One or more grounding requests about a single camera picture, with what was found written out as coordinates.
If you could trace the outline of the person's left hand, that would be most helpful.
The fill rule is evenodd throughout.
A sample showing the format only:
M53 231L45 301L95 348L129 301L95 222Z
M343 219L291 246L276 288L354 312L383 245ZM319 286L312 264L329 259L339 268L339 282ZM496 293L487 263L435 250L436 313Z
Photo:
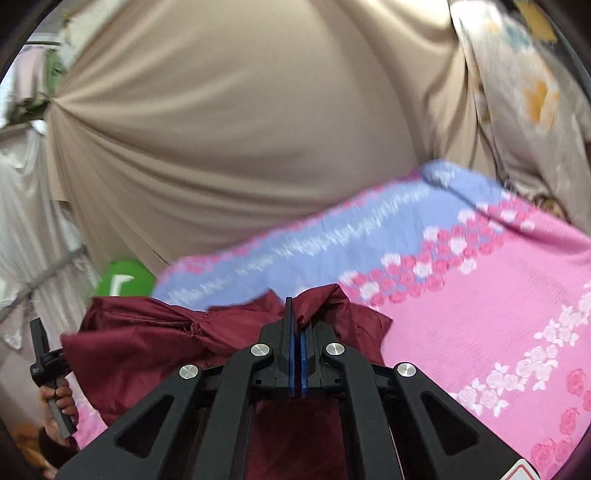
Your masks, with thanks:
M69 416L74 424L79 421L78 409L73 398L73 392L69 386L67 380L64 380L61 386L55 390L48 386L42 386L39 389L41 408L42 408L42 419L43 427L48 437L54 442L62 445L69 446L71 444L70 437L64 437L60 433L60 429L53 417L53 414L49 408L49 401L54 400L59 410Z

